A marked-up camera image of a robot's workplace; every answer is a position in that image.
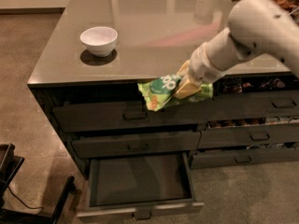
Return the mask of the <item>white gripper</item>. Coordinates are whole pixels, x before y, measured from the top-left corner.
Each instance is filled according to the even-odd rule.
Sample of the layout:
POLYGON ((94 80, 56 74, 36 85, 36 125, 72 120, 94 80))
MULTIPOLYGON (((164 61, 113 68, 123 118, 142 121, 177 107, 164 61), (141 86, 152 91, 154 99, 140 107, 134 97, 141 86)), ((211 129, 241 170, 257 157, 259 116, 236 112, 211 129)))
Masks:
POLYGON ((191 58, 186 60, 177 71, 177 74, 183 78, 175 88, 175 98, 189 97, 201 90, 202 83, 214 83, 224 76, 224 73, 208 59, 206 46, 207 43, 204 43, 197 48, 191 58))

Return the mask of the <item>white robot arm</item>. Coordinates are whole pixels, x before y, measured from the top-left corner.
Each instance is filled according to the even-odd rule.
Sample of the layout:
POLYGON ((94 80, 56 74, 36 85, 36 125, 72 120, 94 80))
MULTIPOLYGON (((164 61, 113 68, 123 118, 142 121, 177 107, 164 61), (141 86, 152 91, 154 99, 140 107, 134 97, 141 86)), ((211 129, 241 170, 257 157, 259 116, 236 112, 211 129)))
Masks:
POLYGON ((219 80, 233 66, 261 54, 276 58, 299 76, 299 25, 272 0, 240 0, 227 26, 182 65, 175 96, 193 95, 202 84, 219 80))

